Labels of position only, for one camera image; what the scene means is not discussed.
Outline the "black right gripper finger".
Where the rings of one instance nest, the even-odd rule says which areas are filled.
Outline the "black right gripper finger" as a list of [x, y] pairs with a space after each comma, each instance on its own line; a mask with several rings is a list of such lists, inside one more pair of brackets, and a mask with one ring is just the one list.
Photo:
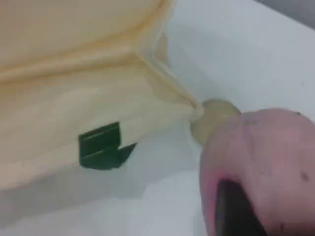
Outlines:
[[217, 187], [215, 229], [218, 236], [265, 236], [239, 183], [221, 180]]

